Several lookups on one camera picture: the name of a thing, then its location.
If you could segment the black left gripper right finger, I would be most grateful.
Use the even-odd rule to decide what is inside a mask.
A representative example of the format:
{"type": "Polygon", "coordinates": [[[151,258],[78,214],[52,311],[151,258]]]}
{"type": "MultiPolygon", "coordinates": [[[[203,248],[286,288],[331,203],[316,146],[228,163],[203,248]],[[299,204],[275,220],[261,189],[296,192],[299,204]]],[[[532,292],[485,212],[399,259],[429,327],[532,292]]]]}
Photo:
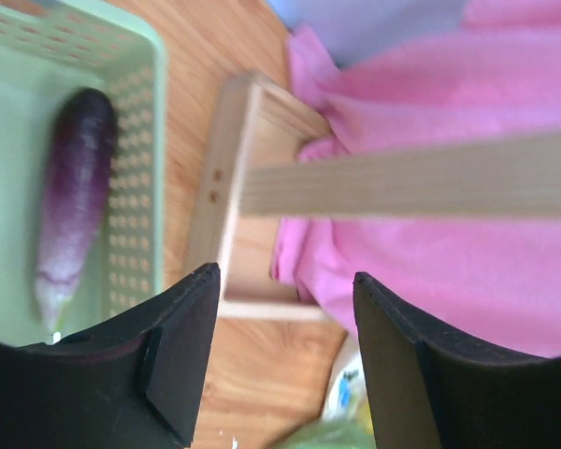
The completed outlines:
{"type": "Polygon", "coordinates": [[[561,356],[476,338],[371,275],[353,309],[379,448],[561,448],[561,356]]]}

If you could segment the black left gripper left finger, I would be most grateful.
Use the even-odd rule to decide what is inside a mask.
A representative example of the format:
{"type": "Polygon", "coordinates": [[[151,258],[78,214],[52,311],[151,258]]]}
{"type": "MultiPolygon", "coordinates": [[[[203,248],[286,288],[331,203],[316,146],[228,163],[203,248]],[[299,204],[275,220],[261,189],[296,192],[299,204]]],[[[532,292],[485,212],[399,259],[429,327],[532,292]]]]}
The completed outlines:
{"type": "Polygon", "coordinates": [[[221,290],[207,263],[59,342],[0,343],[0,448],[187,448],[221,290]]]}

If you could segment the green plush vegetable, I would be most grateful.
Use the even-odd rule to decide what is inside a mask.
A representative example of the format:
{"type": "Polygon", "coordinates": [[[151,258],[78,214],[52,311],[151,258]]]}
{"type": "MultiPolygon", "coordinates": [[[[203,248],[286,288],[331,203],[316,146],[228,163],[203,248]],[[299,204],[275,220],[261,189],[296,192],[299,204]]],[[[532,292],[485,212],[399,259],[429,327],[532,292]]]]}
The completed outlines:
{"type": "Polygon", "coordinates": [[[280,442],[277,449],[375,449],[374,437],[354,421],[318,420],[300,427],[280,442]]]}

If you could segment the purple plush eggplant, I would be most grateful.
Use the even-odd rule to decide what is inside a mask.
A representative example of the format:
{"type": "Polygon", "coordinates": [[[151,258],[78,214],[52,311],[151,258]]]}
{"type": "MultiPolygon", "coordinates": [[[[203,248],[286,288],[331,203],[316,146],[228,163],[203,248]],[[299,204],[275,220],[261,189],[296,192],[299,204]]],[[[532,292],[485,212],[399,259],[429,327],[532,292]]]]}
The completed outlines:
{"type": "Polygon", "coordinates": [[[97,89],[76,90],[55,116],[34,280],[41,319],[50,333],[78,290],[102,225],[118,137],[117,112],[97,89]]]}

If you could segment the cartoon print children's garment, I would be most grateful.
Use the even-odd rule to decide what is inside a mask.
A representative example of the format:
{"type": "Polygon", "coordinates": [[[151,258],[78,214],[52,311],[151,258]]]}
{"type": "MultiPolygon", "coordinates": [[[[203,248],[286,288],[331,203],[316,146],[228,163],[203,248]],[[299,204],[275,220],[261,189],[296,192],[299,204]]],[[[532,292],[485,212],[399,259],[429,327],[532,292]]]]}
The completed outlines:
{"type": "Polygon", "coordinates": [[[324,405],[322,421],[350,420],[372,432],[366,381],[358,340],[348,334],[334,360],[324,405]]]}

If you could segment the wooden clothes rack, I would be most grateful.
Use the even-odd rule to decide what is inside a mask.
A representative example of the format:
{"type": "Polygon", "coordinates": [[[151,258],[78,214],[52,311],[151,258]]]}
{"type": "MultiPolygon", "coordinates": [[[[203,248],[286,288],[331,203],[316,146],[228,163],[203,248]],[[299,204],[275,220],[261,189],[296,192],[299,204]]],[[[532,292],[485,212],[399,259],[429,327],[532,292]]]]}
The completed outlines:
{"type": "Polygon", "coordinates": [[[561,217],[561,132],[294,161],[330,132],[260,72],[221,87],[183,266],[219,265],[222,317],[324,319],[266,275],[280,217],[561,217]]]}

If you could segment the pink t-shirt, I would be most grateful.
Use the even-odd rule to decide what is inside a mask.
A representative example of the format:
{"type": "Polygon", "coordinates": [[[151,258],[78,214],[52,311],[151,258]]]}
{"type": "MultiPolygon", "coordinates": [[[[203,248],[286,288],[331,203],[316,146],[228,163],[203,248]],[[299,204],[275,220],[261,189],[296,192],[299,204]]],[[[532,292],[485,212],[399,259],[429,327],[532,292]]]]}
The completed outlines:
{"type": "Polygon", "coordinates": [[[272,277],[356,329],[352,279],[365,271],[410,304],[494,344],[561,355],[561,219],[482,218],[499,186],[534,171],[485,140],[561,128],[561,1],[469,1],[459,27],[340,68],[314,31],[288,42],[295,96],[333,133],[306,162],[378,155],[357,179],[376,220],[281,220],[272,277]]]}

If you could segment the light green plastic basket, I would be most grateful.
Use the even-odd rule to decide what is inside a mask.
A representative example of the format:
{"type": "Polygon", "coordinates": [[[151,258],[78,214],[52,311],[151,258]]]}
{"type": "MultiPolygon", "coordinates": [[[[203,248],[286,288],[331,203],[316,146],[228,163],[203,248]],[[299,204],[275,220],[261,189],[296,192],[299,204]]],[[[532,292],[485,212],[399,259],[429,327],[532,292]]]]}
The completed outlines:
{"type": "Polygon", "coordinates": [[[0,343],[163,289],[165,46],[104,1],[0,1],[0,343]]]}

